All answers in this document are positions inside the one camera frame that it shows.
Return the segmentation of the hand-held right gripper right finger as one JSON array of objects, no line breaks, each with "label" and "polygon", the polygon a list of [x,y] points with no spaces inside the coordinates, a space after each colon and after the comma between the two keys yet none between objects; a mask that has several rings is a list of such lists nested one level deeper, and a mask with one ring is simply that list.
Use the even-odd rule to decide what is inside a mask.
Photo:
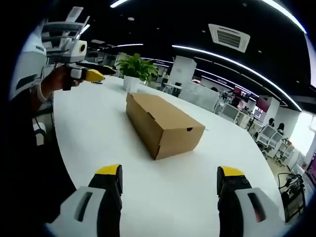
[{"label": "hand-held right gripper right finger", "polygon": [[282,237],[289,230],[275,203],[236,168],[217,168],[217,196],[221,237]]}]

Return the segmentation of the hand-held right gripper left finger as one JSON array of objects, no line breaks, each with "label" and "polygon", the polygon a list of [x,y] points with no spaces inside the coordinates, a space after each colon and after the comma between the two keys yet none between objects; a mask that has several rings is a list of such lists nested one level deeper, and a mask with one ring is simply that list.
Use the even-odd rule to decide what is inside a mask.
[{"label": "hand-held right gripper left finger", "polygon": [[61,204],[48,231],[54,237],[119,237],[122,188],[122,165],[102,167]]}]

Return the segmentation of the person's left hand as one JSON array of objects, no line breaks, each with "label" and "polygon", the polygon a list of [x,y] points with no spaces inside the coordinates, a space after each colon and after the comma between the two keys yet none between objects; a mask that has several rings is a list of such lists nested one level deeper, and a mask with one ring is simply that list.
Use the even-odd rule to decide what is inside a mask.
[{"label": "person's left hand", "polygon": [[52,92],[64,89],[66,85],[70,85],[70,87],[79,86],[80,82],[71,77],[70,71],[66,65],[63,65],[55,68],[45,77],[40,83],[40,90],[45,99],[47,99]]}]

